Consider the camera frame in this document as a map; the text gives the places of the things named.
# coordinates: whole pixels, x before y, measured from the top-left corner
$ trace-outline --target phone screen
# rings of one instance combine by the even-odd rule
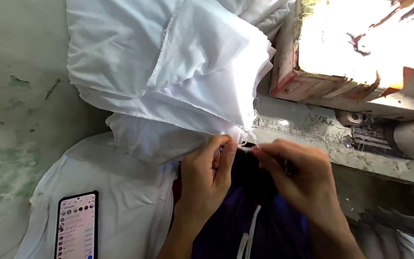
[[[62,198],[58,203],[55,259],[97,255],[98,192]]]

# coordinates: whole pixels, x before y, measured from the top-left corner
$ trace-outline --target seam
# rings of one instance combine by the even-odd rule
[[[172,17],[170,17],[169,24],[167,25],[167,28],[165,30],[166,34],[164,36],[164,42],[162,43],[161,53],[159,54],[159,57],[157,59],[157,63],[156,63],[156,66],[153,70],[153,73],[151,74],[148,81],[146,82],[147,88],[150,87],[150,85],[155,83],[156,78],[159,75],[159,72],[161,71],[162,62],[164,61],[166,53],[167,53],[167,47],[168,47],[169,39],[170,39],[170,36],[172,35],[170,33],[171,29],[172,29],[172,25],[174,23],[174,20],[177,18],[177,14],[178,14],[181,6],[183,5],[184,1],[185,0],[180,1],[177,8],[175,8],[175,11],[173,12]]]

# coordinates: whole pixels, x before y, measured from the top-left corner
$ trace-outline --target fold of fabric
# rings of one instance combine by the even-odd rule
[[[112,141],[111,132],[87,138],[44,174],[30,198],[29,227],[16,259],[52,258],[58,201],[92,190],[100,193],[99,257],[155,258],[170,226],[179,162],[149,165]]]
[[[138,98],[182,0],[67,0],[72,84]]]

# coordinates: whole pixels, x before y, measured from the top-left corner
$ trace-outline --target white drawstring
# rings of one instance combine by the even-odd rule
[[[244,233],[242,235],[241,244],[239,245],[239,250],[237,251],[236,259],[242,259],[242,255],[244,254],[245,245],[247,245],[248,241],[248,234]]]
[[[250,252],[252,251],[252,241],[253,234],[255,233],[255,225],[257,223],[258,212],[261,209],[261,205],[258,205],[255,213],[253,214],[252,224],[250,225],[249,234],[244,233],[242,235],[241,244],[239,245],[239,250],[237,251],[237,259],[242,259],[242,255],[245,250],[245,259],[250,259]]]

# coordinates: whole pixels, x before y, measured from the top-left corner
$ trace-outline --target worn paint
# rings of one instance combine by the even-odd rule
[[[19,86],[19,87],[26,87],[31,88],[30,82],[24,81],[22,79],[17,78],[16,76],[9,75],[9,78],[11,79],[9,82],[9,86]]]
[[[109,130],[109,113],[68,83],[65,22],[64,1],[0,0],[0,258],[13,258],[42,175],[72,145]]]

